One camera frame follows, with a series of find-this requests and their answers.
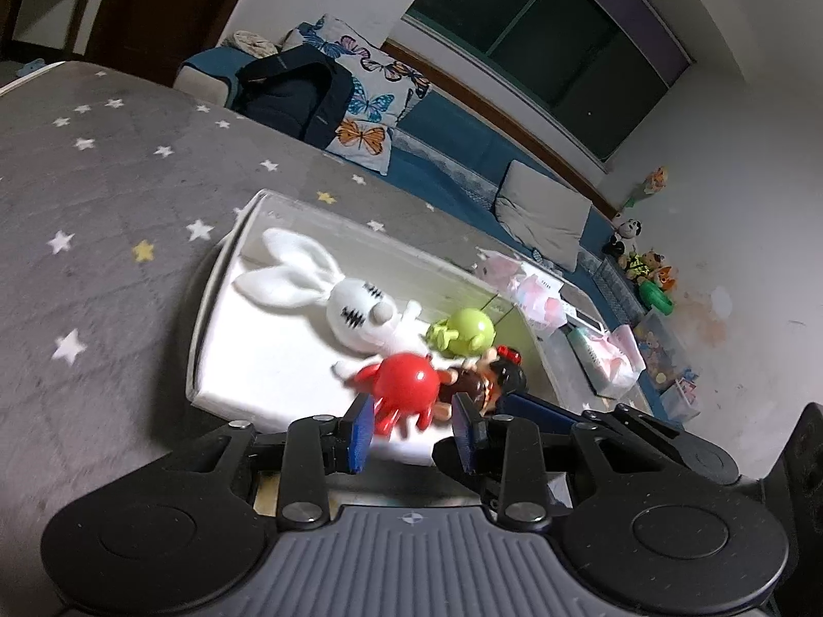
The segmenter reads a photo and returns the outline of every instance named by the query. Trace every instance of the ceiling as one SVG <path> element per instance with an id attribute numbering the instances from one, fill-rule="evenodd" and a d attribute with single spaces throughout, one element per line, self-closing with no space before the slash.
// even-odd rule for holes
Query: ceiling
<path id="1" fill-rule="evenodd" d="M 649 0 L 701 65 L 823 99 L 823 0 Z"/>

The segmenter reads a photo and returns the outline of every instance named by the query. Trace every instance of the white box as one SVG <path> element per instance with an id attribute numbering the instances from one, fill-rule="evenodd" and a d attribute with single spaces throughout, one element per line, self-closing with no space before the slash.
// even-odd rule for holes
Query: white box
<path id="1" fill-rule="evenodd" d="M 209 277 L 188 355 L 187 397 L 225 420 L 250 420 L 263 432 L 285 431 L 314 414 L 342 415 L 355 392 L 333 373 L 351 354 L 333 337 L 322 306 L 273 311 L 241 296 L 231 282 L 250 269 L 272 264 L 262 244 L 265 229 L 280 227 L 317 239 L 347 276 L 369 280 L 404 307 L 423 306 L 421 332 L 464 306 L 482 309 L 495 322 L 495 344 L 523 356 L 532 395 L 557 403 L 541 351 L 525 318 L 511 302 L 474 276 L 384 234 L 279 195 L 260 191 L 225 239 Z M 447 425 L 419 432 L 401 425 L 372 451 L 410 464 L 431 464 L 431 449 L 451 435 Z"/>

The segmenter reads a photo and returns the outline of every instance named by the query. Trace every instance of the gray ribbed plate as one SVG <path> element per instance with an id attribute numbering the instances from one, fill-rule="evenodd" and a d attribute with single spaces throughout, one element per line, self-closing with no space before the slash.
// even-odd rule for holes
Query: gray ribbed plate
<path id="1" fill-rule="evenodd" d="M 349 506 L 283 535 L 248 583 L 199 617 L 620 617 L 566 573 L 549 544 L 479 507 Z"/>

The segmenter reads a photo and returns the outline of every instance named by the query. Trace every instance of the panda plush toy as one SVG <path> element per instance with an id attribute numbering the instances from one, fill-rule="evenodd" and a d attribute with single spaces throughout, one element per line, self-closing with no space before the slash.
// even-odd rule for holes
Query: panda plush toy
<path id="1" fill-rule="evenodd" d="M 603 253 L 617 259 L 621 255 L 636 252 L 637 245 L 635 238 L 640 234 L 642 229 L 643 225 L 640 224 L 639 220 L 627 220 L 623 224 L 620 224 L 620 227 L 614 232 L 612 238 L 609 239 L 609 243 L 603 246 Z"/>

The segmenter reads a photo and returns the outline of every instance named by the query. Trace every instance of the red toy figure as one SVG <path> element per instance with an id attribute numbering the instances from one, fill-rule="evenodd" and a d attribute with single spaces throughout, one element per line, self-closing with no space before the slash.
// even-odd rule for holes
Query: red toy figure
<path id="1" fill-rule="evenodd" d="M 450 374 L 435 371 L 429 358 L 414 353 L 397 353 L 379 364 L 361 368 L 351 379 L 359 391 L 365 384 L 374 397 L 374 431 L 390 436 L 401 417 L 417 413 L 417 428 L 424 431 L 431 424 L 432 406 L 440 383 Z"/>

